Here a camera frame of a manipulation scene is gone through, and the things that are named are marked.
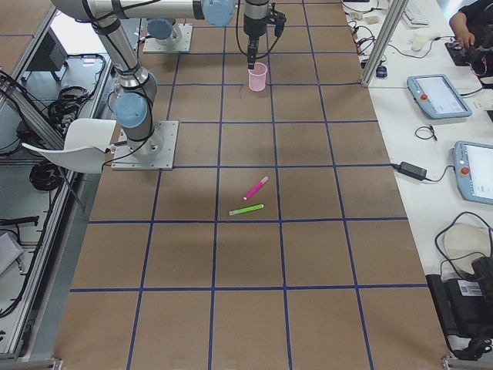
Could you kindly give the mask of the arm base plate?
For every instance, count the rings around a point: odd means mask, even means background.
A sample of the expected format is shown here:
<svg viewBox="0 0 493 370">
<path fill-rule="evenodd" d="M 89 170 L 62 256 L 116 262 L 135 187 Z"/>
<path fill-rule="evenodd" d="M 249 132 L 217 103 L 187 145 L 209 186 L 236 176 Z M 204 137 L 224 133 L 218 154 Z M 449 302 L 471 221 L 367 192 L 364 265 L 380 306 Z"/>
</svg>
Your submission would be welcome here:
<svg viewBox="0 0 493 370">
<path fill-rule="evenodd" d="M 171 170 L 173 168 L 179 122 L 155 121 L 153 135 L 140 147 L 140 143 L 128 140 L 123 129 L 119 141 L 126 141 L 116 148 L 110 165 L 114 170 Z"/>
<path fill-rule="evenodd" d="M 172 24 L 167 19 L 152 19 L 147 24 L 148 38 L 143 52 L 147 54 L 170 54 L 189 52 L 193 26 Z"/>
</svg>

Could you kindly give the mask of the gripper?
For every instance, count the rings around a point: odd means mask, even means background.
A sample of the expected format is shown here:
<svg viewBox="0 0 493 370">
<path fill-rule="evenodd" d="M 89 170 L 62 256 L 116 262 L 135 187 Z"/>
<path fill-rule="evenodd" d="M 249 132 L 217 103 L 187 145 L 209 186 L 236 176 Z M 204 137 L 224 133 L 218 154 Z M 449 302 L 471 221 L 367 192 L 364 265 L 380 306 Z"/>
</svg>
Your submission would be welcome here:
<svg viewBox="0 0 493 370">
<path fill-rule="evenodd" d="M 274 35 L 282 36 L 286 15 L 276 9 L 276 3 L 269 1 L 245 1 L 243 10 L 243 30 L 249 36 L 246 51 L 247 67 L 255 68 L 259 37 L 267 32 L 267 25 L 274 26 Z"/>
</svg>

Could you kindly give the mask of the person hand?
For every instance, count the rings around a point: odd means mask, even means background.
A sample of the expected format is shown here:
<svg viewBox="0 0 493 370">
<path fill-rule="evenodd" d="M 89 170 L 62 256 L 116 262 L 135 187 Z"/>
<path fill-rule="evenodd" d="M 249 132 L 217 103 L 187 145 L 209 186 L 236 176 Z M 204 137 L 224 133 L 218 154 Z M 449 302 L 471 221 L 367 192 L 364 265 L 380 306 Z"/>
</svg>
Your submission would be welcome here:
<svg viewBox="0 0 493 370">
<path fill-rule="evenodd" d="M 457 34 L 457 40 L 460 42 L 463 48 L 469 49 L 475 44 L 475 36 L 468 30 L 460 31 Z"/>
</svg>

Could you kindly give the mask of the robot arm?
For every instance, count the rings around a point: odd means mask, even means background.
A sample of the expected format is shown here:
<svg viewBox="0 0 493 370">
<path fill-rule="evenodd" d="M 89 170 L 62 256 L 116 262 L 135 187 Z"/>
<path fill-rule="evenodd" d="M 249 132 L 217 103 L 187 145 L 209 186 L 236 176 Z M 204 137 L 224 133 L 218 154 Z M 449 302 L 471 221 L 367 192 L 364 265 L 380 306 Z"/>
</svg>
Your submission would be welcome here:
<svg viewBox="0 0 493 370">
<path fill-rule="evenodd" d="M 198 19 L 216 27 L 230 23 L 233 12 L 240 10 L 239 1 L 54 1 L 60 12 L 80 23 L 89 23 L 98 35 L 116 68 L 119 84 L 124 91 L 137 91 L 148 99 L 152 109 L 157 82 L 144 68 L 136 51 L 123 31 L 123 19 Z M 252 71 L 257 60 L 269 55 L 270 49 L 260 55 L 260 38 L 267 26 L 274 27 L 276 39 L 282 36 L 287 17 L 268 1 L 245 1 L 243 31 L 248 37 L 247 68 Z"/>
<path fill-rule="evenodd" d="M 181 31 L 172 18 L 148 18 L 148 36 L 155 39 L 160 45 L 172 45 L 182 38 Z"/>
</svg>

